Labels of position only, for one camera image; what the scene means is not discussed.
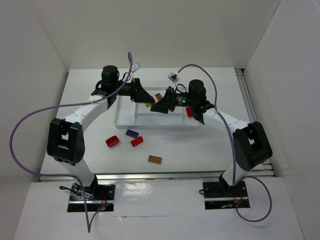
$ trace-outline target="brown lego brick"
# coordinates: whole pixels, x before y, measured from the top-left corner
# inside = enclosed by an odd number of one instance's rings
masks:
[[[157,94],[155,95],[155,98],[156,98],[158,101],[160,101],[160,100],[162,99],[162,96],[161,96],[160,93],[157,93]]]
[[[162,163],[162,157],[149,155],[148,162],[149,163],[153,163],[153,164],[161,164]]]

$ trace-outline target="white panel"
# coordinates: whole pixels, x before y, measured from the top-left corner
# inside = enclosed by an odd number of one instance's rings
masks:
[[[261,180],[270,190],[273,209],[260,223],[245,222],[235,209],[203,208],[197,214],[185,211],[180,215],[149,217],[102,212],[93,220],[91,233],[87,232],[84,212],[67,212],[70,194],[59,186],[70,187],[70,181],[37,182],[30,187],[14,240],[302,240],[283,180],[276,177]],[[247,179],[246,184],[251,208],[239,211],[247,218],[257,219],[268,211],[269,200],[259,182]],[[163,201],[172,198],[172,191],[162,193]],[[197,201],[191,204],[190,211],[197,204]],[[168,210],[176,207],[179,206],[172,204]]]
[[[201,189],[202,180],[117,182],[114,212],[136,217],[196,215],[205,209]]]
[[[283,0],[245,70],[306,240],[319,238],[319,23],[313,0]]]
[[[244,68],[280,0],[32,0],[69,69]]]
[[[27,113],[59,102],[67,71],[26,1],[0,5],[0,238],[10,240],[34,179],[10,155],[11,130]],[[32,117],[14,139],[17,157],[34,171],[40,170],[53,116],[51,111]]]

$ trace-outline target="lego brick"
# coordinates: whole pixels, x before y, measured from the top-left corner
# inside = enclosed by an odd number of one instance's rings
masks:
[[[131,145],[132,145],[132,147],[135,147],[138,144],[142,143],[143,141],[144,141],[144,139],[142,138],[142,136],[139,136],[136,139],[131,141]]]
[[[162,96],[161,96],[160,93],[157,93],[157,94],[155,95],[155,98],[156,98],[158,101],[160,101],[160,100],[162,99]]]
[[[192,118],[192,111],[191,111],[191,107],[186,107],[185,108],[185,112],[186,112],[186,115],[188,116],[188,118]]]
[[[149,163],[153,163],[153,164],[161,164],[162,163],[162,157],[149,155],[148,162]]]
[[[132,130],[128,129],[128,130],[126,131],[125,135],[136,139],[136,138],[139,136],[139,133],[136,132],[136,131],[132,131]]]
[[[109,148],[117,145],[119,142],[120,140],[117,136],[112,136],[105,141],[105,143],[108,145]]]

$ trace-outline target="black bracket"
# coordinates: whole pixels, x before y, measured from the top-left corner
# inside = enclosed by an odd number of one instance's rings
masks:
[[[58,162],[65,162],[71,166],[80,162],[85,154],[82,126],[78,122],[70,123],[54,118],[49,127],[46,151]]]
[[[113,93],[117,89],[119,79],[119,71],[116,66],[108,65],[105,66],[101,73],[101,80],[95,85],[94,91],[91,93],[92,96],[98,95],[106,97]],[[117,100],[117,95],[108,98],[108,108]]]
[[[235,193],[241,193],[243,197],[247,197],[247,188],[244,181],[239,182],[231,189],[221,187],[220,182],[204,182],[203,195],[205,198],[233,198]]]
[[[245,171],[251,171],[272,155],[272,149],[265,130],[260,122],[249,123],[233,133],[236,162]]]
[[[83,192],[81,187],[78,184],[72,185],[72,188],[67,188],[64,186],[60,186],[61,190],[69,190],[69,205],[68,212],[76,213],[76,212],[84,212],[85,206],[83,203]],[[85,195],[87,200],[87,210],[88,212],[96,212],[102,205],[105,204],[106,201],[115,199],[115,189],[116,186],[114,184],[109,185],[97,185],[94,193],[88,193],[85,191]],[[110,205],[103,208],[101,211],[103,212],[112,212],[114,210],[114,204],[110,203]]]

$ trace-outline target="white wall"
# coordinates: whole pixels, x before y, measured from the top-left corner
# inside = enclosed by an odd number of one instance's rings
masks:
[[[59,102],[67,70],[25,0],[1,1],[0,33],[0,239],[10,240],[35,180],[11,158],[11,130],[27,113]],[[17,156],[34,171],[40,170],[53,117],[53,111],[41,113],[16,134]]]
[[[69,69],[244,68],[280,0],[32,0]]]
[[[244,76],[304,237],[319,239],[320,7],[314,0],[281,1]]]

